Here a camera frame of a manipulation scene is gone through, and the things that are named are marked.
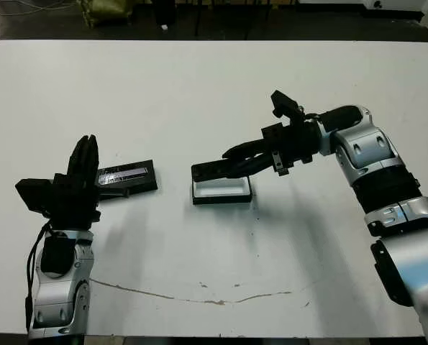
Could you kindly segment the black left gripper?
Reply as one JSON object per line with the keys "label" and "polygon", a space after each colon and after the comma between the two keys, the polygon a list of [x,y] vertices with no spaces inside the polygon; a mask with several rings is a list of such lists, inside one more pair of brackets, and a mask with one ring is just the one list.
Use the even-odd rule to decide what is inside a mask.
{"label": "black left gripper", "polygon": [[101,213],[97,210],[100,200],[129,197],[126,187],[97,184],[98,166],[96,136],[84,135],[70,156],[68,174],[57,173],[52,181],[48,214],[54,229],[89,230],[93,223],[100,220]]}

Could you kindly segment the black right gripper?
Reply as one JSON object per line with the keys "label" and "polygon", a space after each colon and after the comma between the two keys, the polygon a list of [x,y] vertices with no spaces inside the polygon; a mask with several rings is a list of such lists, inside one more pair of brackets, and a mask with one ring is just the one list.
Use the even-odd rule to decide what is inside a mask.
{"label": "black right gripper", "polygon": [[270,166],[279,176],[287,175],[296,161],[310,163],[320,148],[321,133],[314,122],[277,123],[261,132],[263,139],[238,144],[222,155],[223,159],[246,159],[232,165],[228,178],[251,176]]}

